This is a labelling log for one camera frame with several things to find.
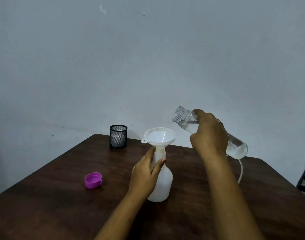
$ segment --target white plastic bottle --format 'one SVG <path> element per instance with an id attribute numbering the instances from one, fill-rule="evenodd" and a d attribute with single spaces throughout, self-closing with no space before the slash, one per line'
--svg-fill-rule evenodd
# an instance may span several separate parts
<path id="1" fill-rule="evenodd" d="M 184 107 L 178 107 L 172 117 L 172 121 L 178 123 L 181 128 L 190 132 L 191 134 L 196 133 L 199 125 L 197 115 Z M 228 133 L 228 145 L 226 154 L 234 159 L 241 159 L 246 156 L 248 152 L 248 146 L 238 138 Z"/>
<path id="2" fill-rule="evenodd" d="M 158 160 L 161 158 L 166 158 L 165 147 L 156 146 L 156 150 L 151 163 L 151 170 L 153 169 L 156 162 L 158 162 Z M 158 180 L 155 189 L 148 197 L 148 200 L 152 202 L 161 202 L 168 198 L 172 180 L 173 175 L 170 169 L 166 167 L 166 164 L 164 164 L 158 175 Z"/>

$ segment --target purple bottle cap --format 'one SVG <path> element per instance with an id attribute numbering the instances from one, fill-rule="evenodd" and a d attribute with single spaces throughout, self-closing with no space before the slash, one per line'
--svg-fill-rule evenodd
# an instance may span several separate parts
<path id="1" fill-rule="evenodd" d="M 101 174 L 92 172 L 85 177 L 85 186 L 88 189 L 94 189 L 102 185 Z"/>

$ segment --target dark brown wooden table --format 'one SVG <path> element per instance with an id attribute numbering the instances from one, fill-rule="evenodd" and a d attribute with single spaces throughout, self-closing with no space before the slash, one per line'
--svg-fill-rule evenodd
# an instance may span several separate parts
<path id="1" fill-rule="evenodd" d="M 92 240 L 126 194 L 131 169 L 150 145 L 128 139 L 109 148 L 93 135 L 0 194 L 0 240 Z M 129 239 L 216 239 L 207 176 L 191 148 L 166 148 L 174 180 L 161 203 L 146 201 Z M 305 195 L 264 161 L 242 160 L 240 187 L 267 239 L 305 239 Z M 240 165 L 230 160 L 239 177 Z M 84 177 L 100 172 L 103 185 L 86 189 Z"/>

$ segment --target metal mesh cup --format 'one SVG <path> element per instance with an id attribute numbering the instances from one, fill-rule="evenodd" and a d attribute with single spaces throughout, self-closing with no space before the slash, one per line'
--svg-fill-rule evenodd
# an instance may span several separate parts
<path id="1" fill-rule="evenodd" d="M 121 124 L 110 126 L 109 144 L 114 149 L 125 148 L 127 145 L 127 126 Z"/>

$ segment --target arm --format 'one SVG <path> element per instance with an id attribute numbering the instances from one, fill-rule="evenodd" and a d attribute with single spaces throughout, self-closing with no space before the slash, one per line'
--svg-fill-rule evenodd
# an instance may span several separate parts
<path id="1" fill-rule="evenodd" d="M 152 147 L 134 166 L 126 196 L 111 214 L 94 240 L 126 239 L 131 225 L 147 197 L 153 192 L 161 167 L 166 159 L 160 159 L 151 171 Z"/>
<path id="2" fill-rule="evenodd" d="M 207 172 L 218 238 L 264 240 L 226 158 L 226 130 L 213 114 L 194 111 L 200 124 L 190 141 Z"/>

